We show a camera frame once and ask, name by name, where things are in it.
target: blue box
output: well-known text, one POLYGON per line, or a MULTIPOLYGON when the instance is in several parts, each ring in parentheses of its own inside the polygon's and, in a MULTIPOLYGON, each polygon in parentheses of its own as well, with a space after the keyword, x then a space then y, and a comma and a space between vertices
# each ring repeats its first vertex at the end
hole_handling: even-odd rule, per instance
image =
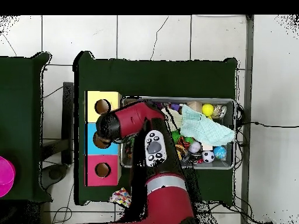
POLYGON ((96 124, 88 123, 87 126, 87 154, 88 155, 118 155, 119 154, 119 145, 111 143, 111 145, 106 149, 100 149, 93 143, 93 135, 96 132, 96 124))

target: dark green table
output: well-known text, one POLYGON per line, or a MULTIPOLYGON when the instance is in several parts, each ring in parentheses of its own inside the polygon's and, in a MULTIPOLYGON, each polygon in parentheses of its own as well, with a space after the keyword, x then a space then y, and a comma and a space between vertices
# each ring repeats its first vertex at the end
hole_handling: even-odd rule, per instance
MULTIPOLYGON (((129 170, 122 168, 115 187, 84 186, 84 95, 86 90, 117 91, 122 96, 235 98, 234 58, 220 61, 126 61, 93 59, 81 52, 75 72, 75 187, 76 203, 108 201, 113 192, 128 188, 129 170)), ((233 170, 196 170, 202 200, 232 205, 233 170)))
POLYGON ((41 75, 49 53, 32 58, 0 57, 0 156, 16 168, 2 200, 51 201, 40 186, 41 75))

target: blue toy ball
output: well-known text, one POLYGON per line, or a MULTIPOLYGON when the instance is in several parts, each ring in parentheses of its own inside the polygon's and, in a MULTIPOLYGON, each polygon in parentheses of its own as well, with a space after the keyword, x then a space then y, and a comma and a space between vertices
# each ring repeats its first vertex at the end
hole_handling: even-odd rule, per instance
POLYGON ((227 155, 227 150, 224 147, 219 146, 214 148, 214 154, 217 159, 223 159, 227 155))

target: yellow box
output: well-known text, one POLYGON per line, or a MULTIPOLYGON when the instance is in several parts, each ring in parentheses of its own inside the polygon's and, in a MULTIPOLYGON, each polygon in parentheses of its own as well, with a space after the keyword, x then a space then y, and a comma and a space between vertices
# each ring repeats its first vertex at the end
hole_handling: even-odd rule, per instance
POLYGON ((111 111, 120 107, 121 95, 118 92, 87 91, 87 120, 89 123, 95 123, 98 120, 100 115, 95 111, 95 103, 104 99, 110 103, 111 111))

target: green toy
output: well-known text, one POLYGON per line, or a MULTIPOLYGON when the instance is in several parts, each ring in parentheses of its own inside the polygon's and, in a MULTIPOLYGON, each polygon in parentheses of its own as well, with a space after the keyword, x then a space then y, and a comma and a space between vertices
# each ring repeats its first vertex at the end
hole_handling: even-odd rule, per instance
POLYGON ((189 142, 190 144, 192 144, 194 142, 194 139, 193 138, 184 138, 185 142, 189 142))
POLYGON ((179 130, 177 129, 176 131, 172 131, 171 134, 172 134, 173 141, 175 142, 175 144, 177 144, 178 140, 181 137, 181 134, 179 133, 179 130))

